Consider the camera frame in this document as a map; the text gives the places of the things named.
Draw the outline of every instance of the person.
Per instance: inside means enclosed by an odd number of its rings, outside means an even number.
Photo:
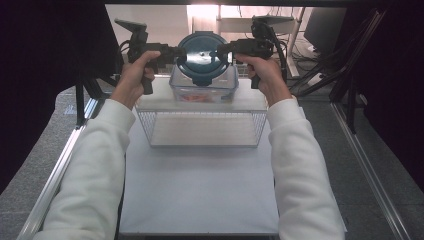
[[[43,228],[34,239],[113,239],[124,185],[124,154],[131,112],[143,94],[140,79],[153,79],[145,64],[160,55],[144,53],[123,68],[118,86],[98,116],[81,133],[53,199]],[[261,78],[259,90],[269,104],[272,169],[280,214],[281,239],[344,239],[340,213],[333,197],[324,157],[311,125],[281,77],[273,59],[236,55]]]

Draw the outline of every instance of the white sleeve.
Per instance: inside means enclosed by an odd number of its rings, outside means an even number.
[[[60,191],[34,239],[113,239],[135,121],[122,104],[106,100],[74,147]]]
[[[280,238],[344,239],[324,156],[297,101],[274,104],[267,117]]]

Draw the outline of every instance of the lid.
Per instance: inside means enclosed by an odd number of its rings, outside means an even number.
[[[187,52],[187,59],[177,59],[178,68],[197,86],[209,86],[229,65],[227,59],[219,59],[216,54],[217,46],[225,43],[224,38],[210,31],[188,35],[178,45]]]

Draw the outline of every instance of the gray floor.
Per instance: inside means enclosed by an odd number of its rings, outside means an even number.
[[[346,239],[395,239],[358,160],[322,89],[299,99],[326,157],[332,188],[348,232]],[[75,127],[75,91],[57,97],[56,111],[27,161],[0,196],[0,239],[16,239]],[[424,194],[399,160],[356,111],[356,129],[376,173],[412,239],[424,239]]]

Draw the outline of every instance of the clear plastic box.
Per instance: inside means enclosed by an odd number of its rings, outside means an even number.
[[[227,103],[233,100],[238,87],[238,72],[230,65],[223,74],[212,79],[212,84],[199,87],[174,65],[169,85],[177,101]]]
[[[267,103],[250,79],[239,79],[232,101],[219,103],[178,101],[169,80],[156,77],[154,93],[136,104],[152,147],[257,147]]]

